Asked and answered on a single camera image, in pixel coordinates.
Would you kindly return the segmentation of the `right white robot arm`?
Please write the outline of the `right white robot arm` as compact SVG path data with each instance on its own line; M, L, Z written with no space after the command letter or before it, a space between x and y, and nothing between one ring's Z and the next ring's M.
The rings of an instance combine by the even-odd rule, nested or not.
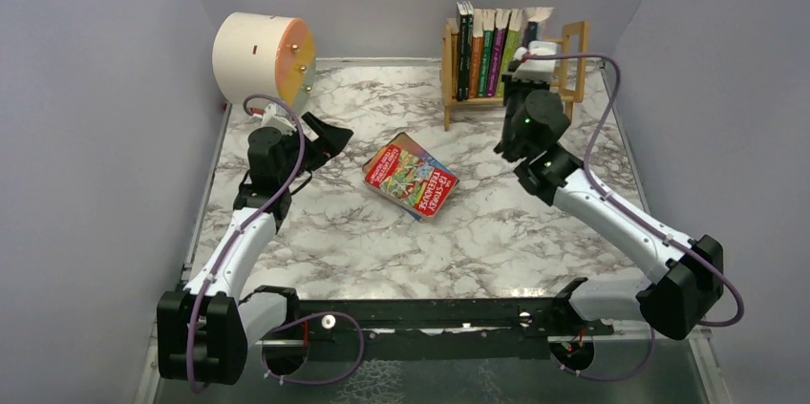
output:
M497 154L515 163L522 188L579 219L642 271L636 280L588 280L561 296L568 322L643 321L682 340L723 293L721 244L694 240L657 222L608 189L560 138L570 125L562 100L548 84L504 77L505 116Z

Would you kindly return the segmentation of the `floral cover book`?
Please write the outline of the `floral cover book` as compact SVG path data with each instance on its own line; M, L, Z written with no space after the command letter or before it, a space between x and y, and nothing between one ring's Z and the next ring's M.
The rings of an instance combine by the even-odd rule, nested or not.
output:
M522 9L522 47L528 48L531 42L544 40L546 25L553 11L553 7Z

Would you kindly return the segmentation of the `red treehouse book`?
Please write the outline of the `red treehouse book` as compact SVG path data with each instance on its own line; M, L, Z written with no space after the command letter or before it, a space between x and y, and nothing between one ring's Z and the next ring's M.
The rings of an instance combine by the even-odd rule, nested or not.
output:
M365 170L364 182L421 220L436 215L457 186L458 178L401 146L389 144Z

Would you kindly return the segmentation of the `dark cover treehouse book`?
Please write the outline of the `dark cover treehouse book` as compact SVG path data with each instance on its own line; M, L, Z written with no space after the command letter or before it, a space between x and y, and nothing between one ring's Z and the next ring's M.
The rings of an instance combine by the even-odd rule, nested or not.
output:
M443 170L446 169L446 167L440 161L438 161L425 148L423 148L419 143L417 143L414 139L412 139L406 132L400 132L399 134L397 134L390 141L388 141L384 145L384 147L390 144L399 146L401 149L419 156L421 159L426 160L434 167L438 167ZM379 158L382 156L383 153L384 149L380 149L373 157L368 159L366 163L362 165L362 171L364 174L369 173L373 169L373 166L376 164L376 162L379 160Z

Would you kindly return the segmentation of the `lime green treehouse book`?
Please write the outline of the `lime green treehouse book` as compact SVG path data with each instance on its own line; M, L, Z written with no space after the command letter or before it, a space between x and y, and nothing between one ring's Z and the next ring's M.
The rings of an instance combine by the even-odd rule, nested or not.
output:
M524 10L513 9L510 12L509 25L504 39L504 46L501 55L501 66L497 75L497 88L495 97L503 97L504 84L501 77L508 72L509 65L513 60L515 51L522 43L524 30Z

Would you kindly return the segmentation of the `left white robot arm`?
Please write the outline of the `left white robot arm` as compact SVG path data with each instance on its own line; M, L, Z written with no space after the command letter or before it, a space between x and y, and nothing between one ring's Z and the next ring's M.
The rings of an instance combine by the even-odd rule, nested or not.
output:
M248 169L223 239L194 278L180 290L164 292L158 302L162 378L193 387L233 385L249 347L290 321L297 308L292 288L264 288L244 303L239 298L287 216L292 182L339 155L352 135L305 113L289 130L264 125L248 136Z

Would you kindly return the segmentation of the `purple treehouse book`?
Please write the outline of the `purple treehouse book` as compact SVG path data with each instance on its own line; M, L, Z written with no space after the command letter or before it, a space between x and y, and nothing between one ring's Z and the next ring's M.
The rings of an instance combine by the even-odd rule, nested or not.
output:
M485 89L486 97L494 97L498 85L498 74L501 70L501 58L509 25L511 10L497 9L493 30L493 43L490 53L489 71Z

